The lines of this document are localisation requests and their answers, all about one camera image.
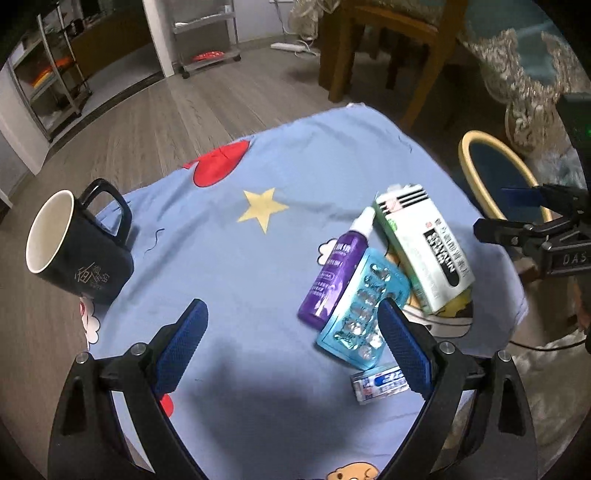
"screw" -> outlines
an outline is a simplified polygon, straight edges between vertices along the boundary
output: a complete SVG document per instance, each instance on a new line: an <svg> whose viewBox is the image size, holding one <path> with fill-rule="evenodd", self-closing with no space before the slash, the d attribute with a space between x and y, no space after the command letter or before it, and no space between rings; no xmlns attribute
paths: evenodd
<svg viewBox="0 0 591 480"><path fill-rule="evenodd" d="M505 350L499 350L497 352L497 355L504 362L510 362L511 361L511 355L509 355Z"/></svg>
<svg viewBox="0 0 591 480"><path fill-rule="evenodd" d="M439 344L439 349L448 355L456 351L456 347L451 342L441 342Z"/></svg>
<svg viewBox="0 0 591 480"><path fill-rule="evenodd" d="M76 355L76 363L77 364L84 364L88 360L88 352L80 352Z"/></svg>
<svg viewBox="0 0 591 480"><path fill-rule="evenodd" d="M141 342L136 343L131 346L131 349L129 349L129 351L131 352L131 355L140 356L146 351L146 344Z"/></svg>

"mug rim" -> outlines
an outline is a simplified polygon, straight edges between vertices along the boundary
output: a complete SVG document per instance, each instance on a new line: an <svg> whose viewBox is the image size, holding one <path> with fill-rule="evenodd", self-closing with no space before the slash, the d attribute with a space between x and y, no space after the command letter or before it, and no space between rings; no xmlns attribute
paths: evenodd
<svg viewBox="0 0 591 480"><path fill-rule="evenodd" d="M64 231L61 235L61 239L59 241L59 243L57 244L53 254L51 255L51 258L45 263L45 265L43 265L41 268L36 268L33 269L31 268L31 236L35 233L35 227L37 226L37 223L39 221L39 218L41 218L42 214L44 213L44 211L46 209L49 208L49 206L51 205L52 201L58 197L58 196L62 196L64 194L67 194L67 196L70 198L70 214L68 217L68 221L65 225ZM27 236L27 247L25 249L25 260L27 262L27 268L29 269L29 272L33 273L33 274L38 274L41 273L42 271L44 271L53 261L53 259L56 257L57 253L59 252L61 245L64 242L64 239L66 238L66 234L68 233L68 230L70 228L70 224L72 222L72 216L74 215L74 194L70 191L70 190L60 190L59 192L55 192L51 197L49 197L46 202L43 204L43 206L41 207L41 209L37 212L37 216L35 217L35 219L33 220L33 224L31 225L31 229L29 230L29 234Z"/></svg>

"black mug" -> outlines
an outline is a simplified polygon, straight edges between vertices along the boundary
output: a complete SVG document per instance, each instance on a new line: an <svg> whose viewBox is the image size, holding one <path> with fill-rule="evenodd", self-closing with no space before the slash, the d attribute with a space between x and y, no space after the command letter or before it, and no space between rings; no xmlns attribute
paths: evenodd
<svg viewBox="0 0 591 480"><path fill-rule="evenodd" d="M109 193L121 208L115 235L88 211L101 192ZM27 239L27 267L56 287L110 304L134 272L134 260L125 246L130 227L131 210L108 181L96 179L79 199L62 190L35 217Z"/></svg>

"power strip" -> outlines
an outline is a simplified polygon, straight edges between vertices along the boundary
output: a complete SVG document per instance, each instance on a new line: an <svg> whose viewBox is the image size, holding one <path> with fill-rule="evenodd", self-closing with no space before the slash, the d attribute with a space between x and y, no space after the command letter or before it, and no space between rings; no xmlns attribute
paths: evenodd
<svg viewBox="0 0 591 480"><path fill-rule="evenodd" d="M273 48L274 50L297 51L297 52L302 52L302 51L306 50L306 47L303 45L295 45L293 43L283 43L283 42L273 43L273 44L271 44L271 48Z"/></svg>

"purple bottle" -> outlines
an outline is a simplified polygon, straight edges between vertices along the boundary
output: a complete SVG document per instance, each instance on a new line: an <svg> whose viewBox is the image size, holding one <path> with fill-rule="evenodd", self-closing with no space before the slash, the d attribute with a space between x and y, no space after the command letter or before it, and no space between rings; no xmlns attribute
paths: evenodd
<svg viewBox="0 0 591 480"><path fill-rule="evenodd" d="M353 221L349 231L339 237L312 288L304 298L297 316L322 330L342 297L353 273L368 247L374 228L375 211L367 207Z"/></svg>

